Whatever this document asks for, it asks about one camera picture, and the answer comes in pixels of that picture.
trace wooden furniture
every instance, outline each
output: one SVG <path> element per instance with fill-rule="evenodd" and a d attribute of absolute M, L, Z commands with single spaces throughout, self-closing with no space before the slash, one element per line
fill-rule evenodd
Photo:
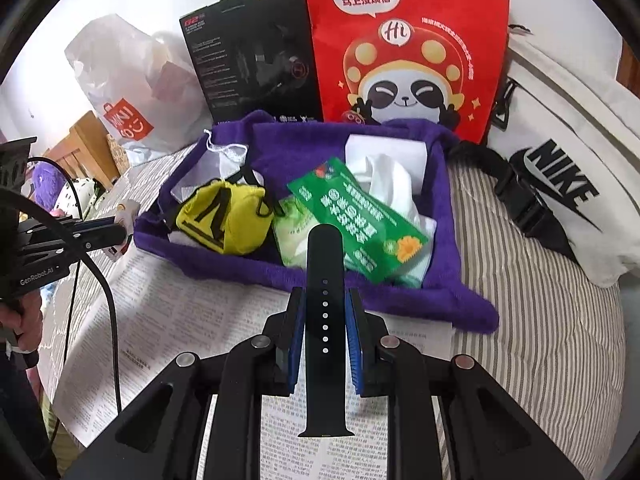
<path fill-rule="evenodd" d="M 93 177 L 109 190 L 120 172 L 111 156 L 107 135 L 100 119 L 87 112 L 69 129 L 68 136 L 44 156 L 62 166 L 71 178 Z"/>
<path fill-rule="evenodd" d="M 125 172 L 131 167 L 129 164 L 129 157 L 127 156 L 127 150 L 122 148 L 112 136 L 107 136 L 107 142 L 109 143 L 109 150 L 113 161 L 116 163 L 116 168 L 120 172 L 120 175 L 124 175 Z"/>
<path fill-rule="evenodd" d="M 640 97 L 640 62 L 626 41 L 622 44 L 618 82 Z"/>

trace pillow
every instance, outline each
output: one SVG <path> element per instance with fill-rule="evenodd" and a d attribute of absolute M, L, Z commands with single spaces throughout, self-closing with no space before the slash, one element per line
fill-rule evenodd
<path fill-rule="evenodd" d="M 36 204 L 51 211 L 65 184 L 64 175 L 55 166 L 46 162 L 36 164 L 33 170 L 33 197 Z"/>

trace black cable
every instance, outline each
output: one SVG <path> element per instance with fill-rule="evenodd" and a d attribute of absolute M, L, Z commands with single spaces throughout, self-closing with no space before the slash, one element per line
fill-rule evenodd
<path fill-rule="evenodd" d="M 116 319 L 115 305 L 113 303 L 113 294 L 109 287 L 109 283 L 107 283 L 107 280 L 100 272 L 98 266 L 84 251 L 84 247 L 82 246 L 82 244 L 76 238 L 74 238 L 74 236 L 71 234 L 71 232 L 69 232 L 67 228 L 60 224 L 55 218 L 53 218 L 53 216 L 51 216 L 39 205 L 32 202 L 28 198 L 23 197 L 21 194 L 16 193 L 15 191 L 2 187 L 0 187 L 0 203 L 11 205 L 14 209 L 22 211 L 23 213 L 27 213 L 28 216 L 35 218 L 42 225 L 49 228 L 53 232 L 53 234 L 60 238 L 68 246 L 68 248 L 80 258 L 82 263 L 84 263 L 88 267 L 88 269 L 95 276 L 95 279 L 100 283 L 100 286 L 102 287 L 107 300 L 107 307 L 109 309 L 109 318 L 111 323 L 111 345 L 113 348 L 113 383 L 116 397 L 116 408 L 118 410 L 118 413 L 120 413 L 122 411 L 122 399 L 120 397 L 120 368 L 118 366 L 118 322 Z"/>
<path fill-rule="evenodd" d="M 62 173 L 62 176 L 65 177 L 65 180 L 69 184 L 69 187 L 71 188 L 71 191 L 74 194 L 74 198 L 76 199 L 76 207 L 78 208 L 78 215 L 80 217 L 80 220 L 81 221 L 84 220 L 84 216 L 82 214 L 82 205 L 80 203 L 80 198 L 78 197 L 78 192 L 76 191 L 76 188 L 74 187 L 74 183 L 73 183 L 73 180 L 71 179 L 71 176 L 64 170 L 64 168 L 62 168 L 62 166 L 60 166 L 55 160 L 51 160 L 50 158 L 45 158 L 43 156 L 32 156 L 32 157 L 27 159 L 27 162 L 44 162 L 46 164 L 52 165 L 60 173 Z M 72 319 L 73 312 L 74 312 L 74 304 L 76 302 L 76 290 L 78 288 L 79 271 L 80 271 L 80 262 L 78 262 L 76 264 L 76 275 L 74 276 L 74 288 L 73 288 L 73 291 L 71 292 L 71 304 L 69 305 L 69 314 L 68 314 L 68 317 L 66 318 L 65 349 L 64 349 L 64 352 L 63 352 L 63 355 L 62 355 L 62 365 L 63 366 L 66 364 L 66 355 L 67 355 L 68 350 L 69 350 L 69 336 L 70 336 L 70 332 L 71 332 L 71 319 Z M 51 437 L 49 439 L 49 449 L 53 446 L 53 442 L 56 439 L 56 435 L 58 434 L 58 429 L 59 428 L 60 428 L 60 419 L 56 417 L 56 424 L 53 427 L 53 432 L 51 433 Z"/>

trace black product box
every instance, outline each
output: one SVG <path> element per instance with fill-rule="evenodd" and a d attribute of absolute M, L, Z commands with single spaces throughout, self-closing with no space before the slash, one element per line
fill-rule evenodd
<path fill-rule="evenodd" d="M 222 0 L 180 24 L 216 123 L 322 120 L 306 0 Z"/>

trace paper sheet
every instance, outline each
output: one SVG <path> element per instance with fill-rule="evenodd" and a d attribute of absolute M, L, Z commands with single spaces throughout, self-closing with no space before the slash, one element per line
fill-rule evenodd
<path fill-rule="evenodd" d="M 118 316 L 124 406 L 180 352 L 193 351 L 202 358 L 227 352 L 260 333 L 267 316 L 284 311 L 289 298 L 285 292 L 261 286 L 191 280 L 172 264 L 134 246 L 118 262 L 110 285 Z M 389 332 L 421 352 L 450 358 L 450 323 L 383 317 Z M 298 438 L 305 429 L 306 415 L 304 359 L 301 365 L 293 396 L 263 398 L 262 478 L 335 479 L 356 474 L 359 479 L 384 478 L 385 399 L 357 397 L 348 373 L 347 427 L 356 436 Z M 54 409 L 67 430 L 85 446 L 116 415 L 104 295 L 92 305 L 76 336 L 58 383 Z M 205 456 L 203 446 L 200 473 Z"/>

